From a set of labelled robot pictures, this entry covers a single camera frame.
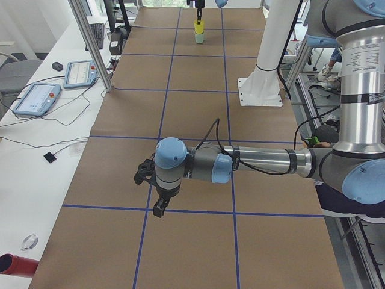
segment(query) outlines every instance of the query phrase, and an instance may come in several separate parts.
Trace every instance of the light blue joint cap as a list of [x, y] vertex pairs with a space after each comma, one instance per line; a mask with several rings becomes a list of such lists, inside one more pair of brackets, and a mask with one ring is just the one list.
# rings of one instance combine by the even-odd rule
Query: light blue joint cap
[[385, 18], [384, 0], [354, 0], [354, 3], [365, 13], [374, 17]]
[[377, 204], [385, 200], [385, 159], [367, 161], [344, 179], [342, 193], [361, 204]]
[[218, 154], [211, 172], [211, 182], [225, 184], [229, 181], [233, 170], [233, 160], [229, 155]]
[[218, 8], [222, 8], [226, 6], [227, 0], [215, 0], [215, 3], [217, 4]]
[[341, 44], [335, 38], [331, 37], [321, 37], [321, 36], [312, 36], [306, 35], [307, 37], [307, 45], [309, 47], [315, 48], [335, 48], [340, 47]]
[[185, 161], [187, 148], [184, 142], [175, 137], [161, 140], [155, 150], [155, 164], [162, 169], [173, 169]]

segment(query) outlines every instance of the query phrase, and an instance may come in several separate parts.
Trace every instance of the red cylinder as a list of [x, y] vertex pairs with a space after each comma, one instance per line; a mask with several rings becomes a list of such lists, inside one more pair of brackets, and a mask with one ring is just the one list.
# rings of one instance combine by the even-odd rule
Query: red cylinder
[[0, 257], [0, 274], [32, 278], [39, 261], [5, 254]]

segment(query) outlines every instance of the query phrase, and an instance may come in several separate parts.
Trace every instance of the yellow cup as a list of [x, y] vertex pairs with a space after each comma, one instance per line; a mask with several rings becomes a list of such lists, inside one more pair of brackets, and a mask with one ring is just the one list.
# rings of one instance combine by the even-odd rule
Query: yellow cup
[[194, 20], [194, 28], [196, 34], [203, 34], [205, 31], [205, 22], [201, 20], [200, 24], [198, 24], [198, 20]]

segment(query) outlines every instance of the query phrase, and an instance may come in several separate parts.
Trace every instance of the keyboard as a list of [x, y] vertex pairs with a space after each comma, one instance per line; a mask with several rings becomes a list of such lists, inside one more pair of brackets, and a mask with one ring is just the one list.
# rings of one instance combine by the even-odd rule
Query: keyboard
[[97, 47], [99, 49], [103, 49], [103, 42], [104, 42], [104, 23], [95, 23], [95, 24], [89, 24], [92, 34], [94, 34]]

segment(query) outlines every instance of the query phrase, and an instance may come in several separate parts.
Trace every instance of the blue tape line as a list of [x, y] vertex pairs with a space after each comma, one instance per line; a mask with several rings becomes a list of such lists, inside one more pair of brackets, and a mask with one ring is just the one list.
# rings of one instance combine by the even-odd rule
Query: blue tape line
[[[162, 140], [163, 138], [157, 138], [157, 137], [130, 137], [130, 136], [123, 136], [123, 135], [90, 135], [92, 138], [126, 138], [126, 139], [133, 139], [133, 140]], [[202, 141], [200, 138], [180, 138], [182, 141]], [[213, 143], [217, 142], [217, 139], [207, 139], [207, 141], [211, 141]], [[229, 140], [219, 140], [220, 142], [227, 142]], [[293, 145], [292, 141], [270, 141], [270, 140], [232, 140], [232, 143], [281, 143], [283, 145]]]
[[138, 250], [137, 266], [135, 268], [135, 276], [134, 276], [134, 282], [132, 283], [132, 289], [135, 289], [135, 287], [137, 286], [140, 258], [141, 258], [141, 254], [142, 254], [142, 248], [143, 248], [144, 232], [146, 231], [147, 215], [149, 213], [148, 209], [149, 209], [149, 204], [150, 204], [150, 200], [151, 200], [151, 191], [152, 191], [152, 186], [150, 186], [150, 188], [149, 188], [149, 195], [147, 197], [146, 213], [144, 214], [142, 234], [140, 237], [140, 244], [139, 244], [139, 250]]
[[[144, 27], [144, 26], [133, 26], [132, 28], [142, 29], [177, 29], [175, 27]], [[180, 30], [194, 30], [194, 28], [178, 28]], [[240, 31], [264, 31], [264, 29], [247, 29], [247, 28], [205, 28], [205, 30], [240, 30]]]
[[205, 92], [205, 93], [226, 93], [222, 90], [188, 90], [188, 89], [123, 89], [115, 87], [116, 90], [127, 90], [127, 91], [139, 91], [139, 92]]
[[[80, 209], [152, 212], [152, 208], [111, 207], [111, 206], [72, 205], [72, 204], [63, 204], [62, 207], [80, 208]], [[317, 214], [254, 213], [254, 212], [177, 210], [177, 209], [167, 209], [166, 212], [185, 213], [185, 214], [213, 214], [213, 215], [238, 215], [238, 216], [262, 216], [262, 217], [298, 217], [298, 218], [323, 218], [324, 217], [324, 215], [317, 215]]]
[[[165, 56], [172, 57], [173, 54], [148, 54], [148, 53], [122, 53], [122, 55], [133, 55], [133, 56]], [[223, 55], [188, 55], [188, 54], [174, 54], [178, 57], [223, 57]], [[255, 56], [226, 56], [227, 58], [251, 58], [257, 59]]]
[[126, 138], [129, 140], [157, 140], [157, 137], [124, 137], [124, 136], [113, 136], [113, 135], [90, 135], [93, 138]]
[[178, 36], [178, 30], [179, 30], [179, 21], [180, 21], [180, 14], [181, 14], [182, 9], [179, 9], [179, 15], [178, 15], [178, 22], [176, 25], [176, 32], [175, 32], [175, 39], [174, 39], [174, 47], [173, 47], [173, 55], [171, 56], [171, 63], [170, 63], [170, 70], [168, 72], [168, 80], [167, 80], [167, 86], [166, 86], [166, 94], [164, 96], [164, 103], [163, 103], [163, 110], [162, 110], [162, 116], [161, 116], [161, 125], [159, 127], [159, 134], [158, 134], [158, 140], [161, 138], [162, 134], [162, 127], [163, 127], [163, 119], [164, 119], [164, 113], [166, 109], [166, 104], [167, 104], [167, 96], [168, 96], [168, 88], [170, 87], [170, 80], [171, 80], [171, 71], [173, 68], [173, 61], [174, 61], [174, 53], [175, 53], [175, 46], [176, 46], [176, 39]]
[[117, 210], [117, 211], [147, 211], [145, 208], [90, 206], [90, 205], [71, 205], [71, 204], [63, 204], [62, 207], [66, 207], [66, 208], [79, 208], [79, 209]]
[[[224, 24], [223, 24], [223, 10], [221, 9], [221, 21], [222, 21], [222, 42], [223, 42], [223, 62], [224, 62], [224, 83], [226, 85], [226, 91], [228, 91], [227, 84], [227, 67], [226, 67], [226, 46], [224, 36]], [[227, 129], [229, 132], [229, 143], [231, 145], [231, 123], [230, 123], [230, 105], [229, 105], [229, 93], [226, 92], [226, 109], [227, 109]], [[231, 174], [231, 191], [232, 191], [232, 202], [233, 202], [233, 226], [234, 226], [234, 247], [235, 247], [235, 268], [236, 268], [236, 287], [241, 288], [241, 277], [239, 274], [239, 253], [238, 253], [238, 233], [236, 225], [236, 202], [235, 202], [235, 188], [234, 188], [234, 177]]]

